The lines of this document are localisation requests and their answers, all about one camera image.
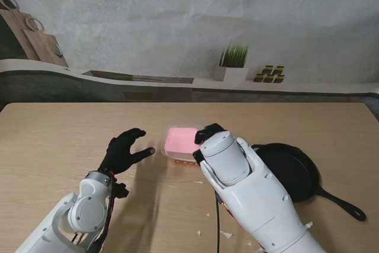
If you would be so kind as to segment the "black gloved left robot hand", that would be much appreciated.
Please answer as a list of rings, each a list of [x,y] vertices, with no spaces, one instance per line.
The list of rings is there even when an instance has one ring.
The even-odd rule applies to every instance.
[[[149,147],[144,150],[131,153],[131,147],[140,137],[146,135],[144,130],[133,128],[114,137],[108,144],[108,148],[98,171],[112,172],[114,175],[128,170],[132,165],[153,155],[155,148]]]

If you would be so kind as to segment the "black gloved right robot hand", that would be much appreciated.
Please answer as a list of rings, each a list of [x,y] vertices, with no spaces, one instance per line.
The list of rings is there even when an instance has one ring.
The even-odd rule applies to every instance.
[[[225,129],[221,127],[221,125],[217,123],[213,123],[211,125],[205,126],[202,130],[198,130],[195,134],[194,143],[196,145],[200,145],[208,140],[210,137],[215,135],[216,133],[224,132]]]

